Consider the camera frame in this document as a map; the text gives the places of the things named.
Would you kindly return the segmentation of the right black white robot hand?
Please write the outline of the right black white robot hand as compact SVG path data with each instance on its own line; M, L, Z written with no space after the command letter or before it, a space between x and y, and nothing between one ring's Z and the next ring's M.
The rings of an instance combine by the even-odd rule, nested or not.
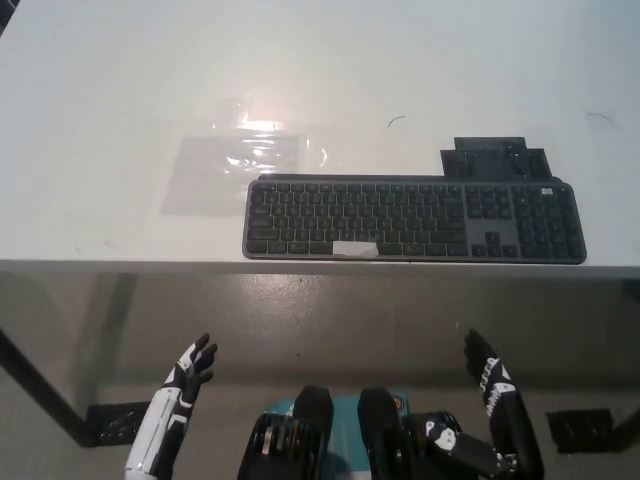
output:
M461 430L442 412L424 421L427 451L467 479L542 479L535 431L515 381L497 351L475 329L465 335L466 368L479 389L492 442Z

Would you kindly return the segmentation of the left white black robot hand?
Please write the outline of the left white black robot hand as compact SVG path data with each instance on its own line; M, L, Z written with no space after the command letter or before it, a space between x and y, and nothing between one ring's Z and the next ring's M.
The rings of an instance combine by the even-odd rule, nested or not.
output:
M125 468L126 479L170 479L203 384L213 378L217 345L205 333L176 361L144 415Z

